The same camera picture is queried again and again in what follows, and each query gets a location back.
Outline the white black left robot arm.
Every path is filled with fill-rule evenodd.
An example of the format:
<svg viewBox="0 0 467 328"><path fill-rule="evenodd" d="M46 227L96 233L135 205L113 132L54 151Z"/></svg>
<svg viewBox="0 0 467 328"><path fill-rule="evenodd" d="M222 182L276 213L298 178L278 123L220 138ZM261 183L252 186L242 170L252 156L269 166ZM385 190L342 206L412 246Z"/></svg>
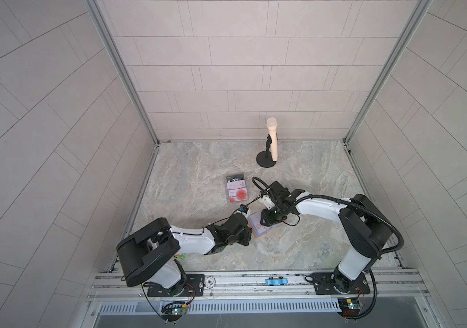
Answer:
<svg viewBox="0 0 467 328"><path fill-rule="evenodd" d="M249 245L251 236L248 216L238 210L196 230L178 228L161 217L123 239L116 251L128 287L152 282L168 290L187 281L176 255L217 254L230 245Z"/></svg>

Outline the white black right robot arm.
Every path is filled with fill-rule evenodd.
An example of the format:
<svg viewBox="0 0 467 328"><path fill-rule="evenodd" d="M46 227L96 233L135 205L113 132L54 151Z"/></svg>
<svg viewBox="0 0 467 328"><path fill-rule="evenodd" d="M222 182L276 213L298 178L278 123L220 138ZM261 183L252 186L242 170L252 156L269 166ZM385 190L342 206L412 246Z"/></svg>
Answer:
<svg viewBox="0 0 467 328"><path fill-rule="evenodd" d="M264 183L258 189L260 202L266 207L261 218L263 226L285 224L292 216L304 217L309 223L324 220L314 225L314 232L343 244L339 250L331 247L343 256L332 274L334 284L357 281L383 255L404 245L397 228L363 194L340 199L303 189L290 191L277 181Z"/></svg>

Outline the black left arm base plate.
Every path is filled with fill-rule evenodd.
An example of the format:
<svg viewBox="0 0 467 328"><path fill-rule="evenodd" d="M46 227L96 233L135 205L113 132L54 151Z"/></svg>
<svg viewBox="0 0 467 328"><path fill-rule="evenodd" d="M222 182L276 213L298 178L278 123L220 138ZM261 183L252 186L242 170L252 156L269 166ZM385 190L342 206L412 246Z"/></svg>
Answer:
<svg viewBox="0 0 467 328"><path fill-rule="evenodd" d="M203 274L187 274L185 280L166 289L159 284L151 284L147 290L148 297L202 297L205 285Z"/></svg>

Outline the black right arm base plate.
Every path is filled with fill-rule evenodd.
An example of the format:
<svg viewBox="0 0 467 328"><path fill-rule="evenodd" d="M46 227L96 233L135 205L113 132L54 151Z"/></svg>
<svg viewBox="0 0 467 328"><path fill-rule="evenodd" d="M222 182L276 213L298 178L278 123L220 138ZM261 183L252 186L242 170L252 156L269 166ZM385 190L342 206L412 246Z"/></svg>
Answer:
<svg viewBox="0 0 467 328"><path fill-rule="evenodd" d="M356 280L349 280L340 273L325 272L311 273L304 279L313 284L316 295L368 295L373 287L364 273L361 273Z"/></svg>

